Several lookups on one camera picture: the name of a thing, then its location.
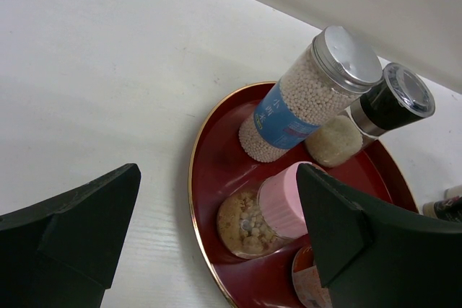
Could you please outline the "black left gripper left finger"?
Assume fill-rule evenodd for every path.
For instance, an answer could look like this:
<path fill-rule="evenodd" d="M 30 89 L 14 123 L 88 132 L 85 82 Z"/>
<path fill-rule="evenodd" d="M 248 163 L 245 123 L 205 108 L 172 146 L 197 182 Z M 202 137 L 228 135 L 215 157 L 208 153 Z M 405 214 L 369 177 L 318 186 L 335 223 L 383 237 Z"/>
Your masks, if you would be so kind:
<path fill-rule="evenodd" d="M 141 172 L 125 164 L 1 216 L 2 307 L 100 307 L 113 283 Z"/>

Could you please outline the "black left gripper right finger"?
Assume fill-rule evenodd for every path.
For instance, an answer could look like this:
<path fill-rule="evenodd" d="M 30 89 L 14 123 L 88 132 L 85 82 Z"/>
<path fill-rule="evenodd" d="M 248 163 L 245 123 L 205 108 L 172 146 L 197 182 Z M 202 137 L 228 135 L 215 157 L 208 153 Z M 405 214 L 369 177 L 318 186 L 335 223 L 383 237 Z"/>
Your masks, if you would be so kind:
<path fill-rule="evenodd" d="M 461 225 L 360 192 L 311 164 L 297 188 L 335 307 L 459 307 Z"/>

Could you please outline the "red-capped seasoning jar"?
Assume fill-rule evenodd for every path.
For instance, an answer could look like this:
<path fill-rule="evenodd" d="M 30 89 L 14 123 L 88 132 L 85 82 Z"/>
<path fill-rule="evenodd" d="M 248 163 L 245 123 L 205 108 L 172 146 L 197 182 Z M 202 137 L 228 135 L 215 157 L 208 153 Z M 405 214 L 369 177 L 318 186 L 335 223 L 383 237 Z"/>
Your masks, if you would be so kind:
<path fill-rule="evenodd" d="M 301 248 L 292 263 L 292 284 L 297 298 L 307 308 L 332 308 L 328 289 L 321 286 L 310 245 Z"/>

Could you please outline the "black-capped white bottle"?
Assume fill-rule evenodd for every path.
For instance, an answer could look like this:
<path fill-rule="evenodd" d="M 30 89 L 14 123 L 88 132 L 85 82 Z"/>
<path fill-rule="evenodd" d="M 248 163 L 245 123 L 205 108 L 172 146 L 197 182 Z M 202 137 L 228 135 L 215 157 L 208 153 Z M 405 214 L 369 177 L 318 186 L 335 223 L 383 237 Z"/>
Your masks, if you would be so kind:
<path fill-rule="evenodd" d="M 443 200 L 423 205 L 423 214 L 434 219 L 461 223 L 461 191 L 461 185 L 446 189 Z"/>

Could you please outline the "pink-capped small glass jar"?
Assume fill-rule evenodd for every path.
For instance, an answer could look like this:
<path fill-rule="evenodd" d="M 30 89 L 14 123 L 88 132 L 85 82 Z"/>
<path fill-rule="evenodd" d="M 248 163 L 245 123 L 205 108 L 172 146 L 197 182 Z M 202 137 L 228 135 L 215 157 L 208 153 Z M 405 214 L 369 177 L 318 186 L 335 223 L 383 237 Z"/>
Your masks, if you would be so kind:
<path fill-rule="evenodd" d="M 295 162 L 263 182 L 246 185 L 221 204 L 217 231 L 233 255 L 262 258 L 308 233 L 297 188 L 301 164 Z"/>

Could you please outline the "black-top salt grinder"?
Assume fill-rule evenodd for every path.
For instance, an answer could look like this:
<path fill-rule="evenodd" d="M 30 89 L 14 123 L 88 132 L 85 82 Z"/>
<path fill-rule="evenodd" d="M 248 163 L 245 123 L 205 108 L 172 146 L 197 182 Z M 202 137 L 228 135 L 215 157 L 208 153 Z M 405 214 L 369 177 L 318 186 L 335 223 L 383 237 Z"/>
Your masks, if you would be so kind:
<path fill-rule="evenodd" d="M 397 128 L 434 115 L 435 99 L 422 79 L 388 63 L 380 83 L 322 125 L 304 142 L 321 166 L 337 167 Z"/>

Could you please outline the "silver-capped blue-label bottle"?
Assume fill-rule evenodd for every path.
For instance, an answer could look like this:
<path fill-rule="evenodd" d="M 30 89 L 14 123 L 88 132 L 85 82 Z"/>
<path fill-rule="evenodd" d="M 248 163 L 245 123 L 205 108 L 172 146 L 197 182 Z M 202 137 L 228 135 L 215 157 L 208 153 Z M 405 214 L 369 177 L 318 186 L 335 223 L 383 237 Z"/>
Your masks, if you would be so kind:
<path fill-rule="evenodd" d="M 378 56 L 359 35 L 331 25 L 243 121 L 238 136 L 252 159 L 274 162 L 377 85 Z"/>

